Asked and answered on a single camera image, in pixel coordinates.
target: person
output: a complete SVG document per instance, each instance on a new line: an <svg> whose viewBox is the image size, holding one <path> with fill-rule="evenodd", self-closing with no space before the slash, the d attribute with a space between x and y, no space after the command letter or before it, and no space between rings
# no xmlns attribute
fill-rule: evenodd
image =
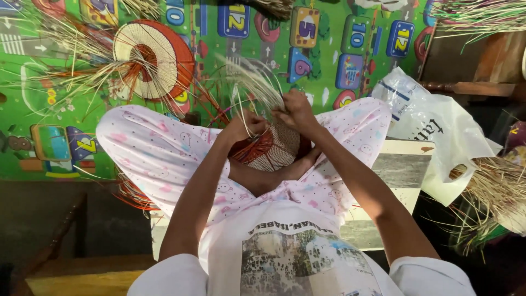
<svg viewBox="0 0 526 296"><path fill-rule="evenodd" d="M466 274L441 261L411 214L370 169L390 121L362 98L313 115L304 94L283 95L275 120L312 140L275 172L232 159L234 143L265 131L245 112L205 129L127 105L103 116L97 138L170 223L159 262L128 295L474 295ZM354 202L378 228L389 275L339 237Z"/></svg>

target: white t-shirt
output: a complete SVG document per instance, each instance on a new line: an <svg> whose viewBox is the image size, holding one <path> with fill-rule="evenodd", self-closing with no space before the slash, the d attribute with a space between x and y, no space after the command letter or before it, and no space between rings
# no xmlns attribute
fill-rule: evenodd
<svg viewBox="0 0 526 296"><path fill-rule="evenodd" d="M167 258L128 296L471 296L467 275L431 258L403 257L389 275L339 239L332 217L293 201L254 206L207 228L199 259Z"/></svg>

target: pink pajama pants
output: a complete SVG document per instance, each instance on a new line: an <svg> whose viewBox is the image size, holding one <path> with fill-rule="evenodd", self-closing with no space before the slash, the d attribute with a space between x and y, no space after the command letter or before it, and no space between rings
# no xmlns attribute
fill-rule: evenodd
<svg viewBox="0 0 526 296"><path fill-rule="evenodd" d="M377 99L362 98L316 119L371 167L386 138L390 111ZM108 111L96 131L112 160L167 216L173 213L186 183L220 132L188 125L138 105ZM345 212L355 201L323 154L298 181L283 181L258 198L229 179L229 172L227 160L208 225L251 206L288 199L334 215L343 224Z"/></svg>

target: woman's left hand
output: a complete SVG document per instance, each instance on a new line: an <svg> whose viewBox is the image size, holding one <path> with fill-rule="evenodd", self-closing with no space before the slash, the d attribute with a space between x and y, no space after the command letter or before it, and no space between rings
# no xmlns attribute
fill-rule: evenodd
<svg viewBox="0 0 526 296"><path fill-rule="evenodd" d="M242 112L244 119L241 115L235 116L227 127L219 133L219 135L223 134L224 136L228 136L232 144L243 141L250 136L253 137L263 134L269 125L263 116L258 116L254 112L246 109L243 109Z"/></svg>

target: white arrow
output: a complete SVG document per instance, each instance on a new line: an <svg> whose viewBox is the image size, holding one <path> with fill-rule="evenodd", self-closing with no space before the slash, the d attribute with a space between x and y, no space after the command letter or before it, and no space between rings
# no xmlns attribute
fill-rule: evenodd
<svg viewBox="0 0 526 296"><path fill-rule="evenodd" d="M9 18L4 17L4 25L6 28L11 28L11 24L9 23Z"/></svg>
<svg viewBox="0 0 526 296"><path fill-rule="evenodd" d="M36 50L41 50L42 52L44 52L47 48L44 46L44 45L40 45L40 46L35 46L35 49Z"/></svg>

